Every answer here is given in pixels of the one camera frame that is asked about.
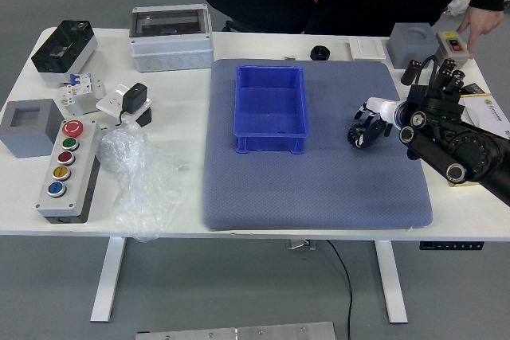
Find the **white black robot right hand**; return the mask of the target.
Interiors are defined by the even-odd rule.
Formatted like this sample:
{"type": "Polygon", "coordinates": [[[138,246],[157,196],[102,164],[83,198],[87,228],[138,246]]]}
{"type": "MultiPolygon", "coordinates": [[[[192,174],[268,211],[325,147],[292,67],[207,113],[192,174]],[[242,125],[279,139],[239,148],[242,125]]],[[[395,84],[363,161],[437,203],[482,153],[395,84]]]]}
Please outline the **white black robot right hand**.
{"type": "Polygon", "coordinates": [[[369,147],[380,135],[389,136],[393,127],[403,127],[402,113],[404,101],[393,101],[371,97],[362,104],[354,119],[360,120],[367,115],[362,123],[352,125],[347,133],[347,141],[356,148],[369,147]]]}

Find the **person's left hand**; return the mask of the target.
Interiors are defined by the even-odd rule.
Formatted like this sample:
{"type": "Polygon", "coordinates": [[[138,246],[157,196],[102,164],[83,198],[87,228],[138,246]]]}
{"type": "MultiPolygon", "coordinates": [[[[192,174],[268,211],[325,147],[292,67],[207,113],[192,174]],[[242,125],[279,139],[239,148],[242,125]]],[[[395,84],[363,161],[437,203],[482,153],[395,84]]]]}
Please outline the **person's left hand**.
{"type": "Polygon", "coordinates": [[[462,34],[469,29],[467,51],[470,59],[475,57],[477,42],[480,37],[492,32],[503,20],[503,11],[467,7],[461,24],[457,28],[457,33],[462,34]]]}

